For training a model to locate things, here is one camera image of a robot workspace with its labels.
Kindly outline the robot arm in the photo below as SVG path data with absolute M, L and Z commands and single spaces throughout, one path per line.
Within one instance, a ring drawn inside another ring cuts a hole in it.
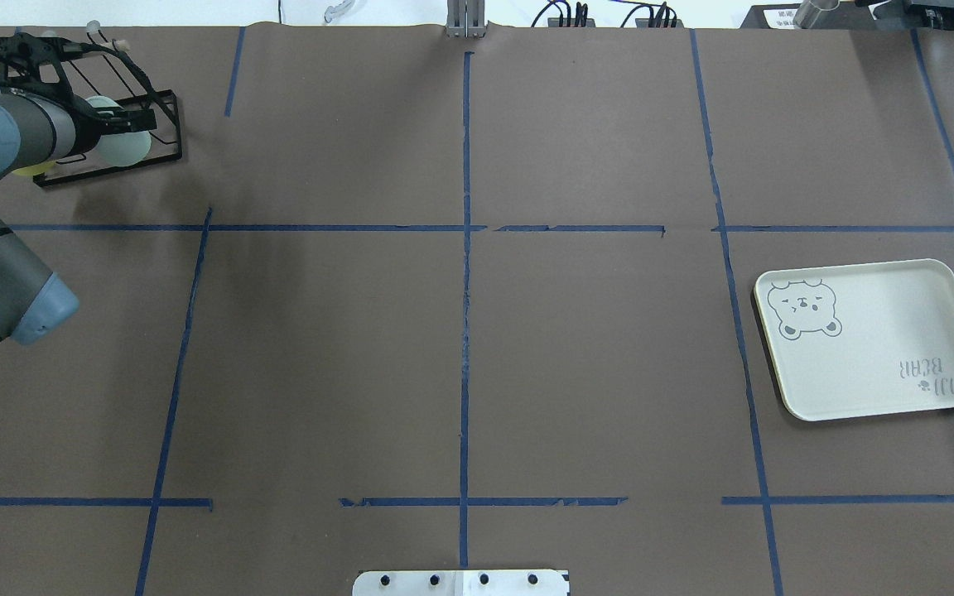
M 65 101 L 21 90 L 0 92 L 0 191 L 12 173 L 102 150 L 118 137 L 157 128 L 154 110 L 106 97 Z M 34 344 L 79 309 L 79 298 L 0 211 L 0 344 Z

